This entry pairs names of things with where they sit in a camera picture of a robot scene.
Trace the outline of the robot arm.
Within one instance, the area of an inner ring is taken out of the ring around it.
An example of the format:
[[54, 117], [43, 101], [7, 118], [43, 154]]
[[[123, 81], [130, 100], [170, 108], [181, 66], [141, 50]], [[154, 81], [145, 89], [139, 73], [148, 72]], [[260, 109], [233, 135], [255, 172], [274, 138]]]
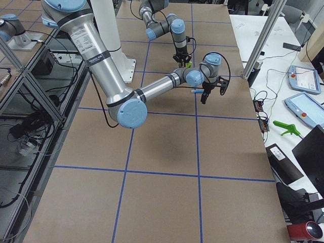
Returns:
[[139, 7], [139, 16], [146, 25], [146, 35], [150, 41], [167, 33], [171, 34], [176, 51], [173, 59], [179, 64], [179, 67], [186, 67], [192, 57], [187, 49], [187, 44], [192, 38], [186, 35], [184, 21], [174, 13], [166, 15], [162, 22], [155, 19], [155, 14], [168, 5], [168, 1], [142, 1]]
[[203, 87], [201, 103], [206, 102], [215, 87], [224, 95], [229, 86], [230, 80], [219, 75], [221, 54], [210, 52], [197, 68], [177, 68], [148, 86], [133, 90], [124, 83], [93, 23], [94, 13], [86, 1], [42, 1], [41, 5], [44, 25], [69, 34], [107, 97], [110, 117], [122, 127], [141, 126], [147, 117], [145, 103], [183, 83]]

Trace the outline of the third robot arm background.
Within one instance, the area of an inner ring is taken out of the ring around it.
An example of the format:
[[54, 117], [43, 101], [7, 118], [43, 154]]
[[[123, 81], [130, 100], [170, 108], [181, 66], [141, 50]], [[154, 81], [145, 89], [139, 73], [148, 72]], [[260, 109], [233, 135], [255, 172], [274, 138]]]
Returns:
[[12, 50], [30, 51], [42, 36], [27, 31], [15, 14], [1, 16], [1, 38]]

